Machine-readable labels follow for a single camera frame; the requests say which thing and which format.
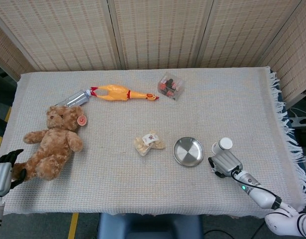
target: teddy bear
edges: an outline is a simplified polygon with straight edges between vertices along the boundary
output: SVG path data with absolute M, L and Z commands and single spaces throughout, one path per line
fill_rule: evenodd
M 12 178 L 18 179 L 24 168 L 25 181 L 33 177 L 49 181 L 59 176 L 72 151 L 80 152 L 83 148 L 82 140 L 74 133 L 83 114 L 80 106 L 51 106 L 47 111 L 48 129 L 30 132 L 23 138 L 25 143 L 40 143 L 39 149 L 27 162 L 14 165 Z

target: tablecloth fringe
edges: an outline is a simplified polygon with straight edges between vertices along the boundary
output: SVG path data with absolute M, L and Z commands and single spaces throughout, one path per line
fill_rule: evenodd
M 305 161 L 303 151 L 302 148 L 298 145 L 297 141 L 291 138 L 291 136 L 294 136 L 294 129 L 287 126 L 287 123 L 289 122 L 288 112 L 283 112 L 286 103 L 279 101 L 279 94 L 281 93 L 281 91 L 276 88 L 276 86 L 280 86 L 280 80 L 277 78 L 276 72 L 270 73 L 270 79 L 270 88 L 274 98 L 274 105 L 277 117 L 279 119 L 279 122 L 281 122 L 281 127 L 283 129 L 283 133 L 285 134 L 285 139 L 287 141 L 288 151 L 290 153 L 293 163 L 295 164 L 296 172 L 298 174 L 299 182 L 301 184 L 300 186 L 302 189 L 303 198 L 306 201 L 306 173 L 299 166 L 300 162 Z

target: clear plastic box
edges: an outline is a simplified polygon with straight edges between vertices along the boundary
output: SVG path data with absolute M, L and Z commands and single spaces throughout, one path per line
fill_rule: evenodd
M 184 90 L 184 81 L 179 77 L 166 72 L 158 82 L 158 92 L 173 100 L 177 100 Z

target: woven tablecloth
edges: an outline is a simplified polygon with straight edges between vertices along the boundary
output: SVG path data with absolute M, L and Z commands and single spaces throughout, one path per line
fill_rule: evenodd
M 61 175 L 50 182 L 33 179 L 5 197 L 5 213 L 106 212 L 229 214 L 265 216 L 231 178 L 210 170 L 211 146 L 223 136 L 232 152 L 262 185 L 301 210 L 306 203 L 306 176 L 295 163 L 301 149 L 290 152 L 288 130 L 277 113 L 277 79 L 269 67 L 165 69 L 129 71 L 37 72 L 21 76 L 0 156 L 23 148 L 18 162 L 37 148 L 23 136 L 46 128 L 46 111 L 90 86 L 119 84 L 134 91 L 158 93 L 165 72 L 185 81 L 177 101 L 163 95 L 155 102 L 133 99 L 108 102 L 91 97 L 83 105 L 88 124 L 78 130 L 84 141 Z M 141 157 L 133 140 L 149 130 L 166 143 Z M 173 157 L 173 145 L 191 136 L 204 147 L 204 160 L 184 167 Z

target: woven screen panel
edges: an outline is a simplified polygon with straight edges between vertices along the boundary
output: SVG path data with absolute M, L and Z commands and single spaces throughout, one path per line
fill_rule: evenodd
M 19 80 L 23 73 L 34 72 L 35 69 L 10 41 L 0 28 L 0 67 L 14 80 Z
M 277 72 L 284 101 L 292 105 L 306 90 L 306 0 L 287 23 L 260 65 L 269 65 Z
M 206 4 L 205 0 L 114 0 L 126 69 L 190 67 L 200 45 L 196 43 Z
M 0 18 L 41 71 L 117 69 L 99 0 L 0 0 Z
M 215 1 L 198 67 L 251 67 L 300 0 Z

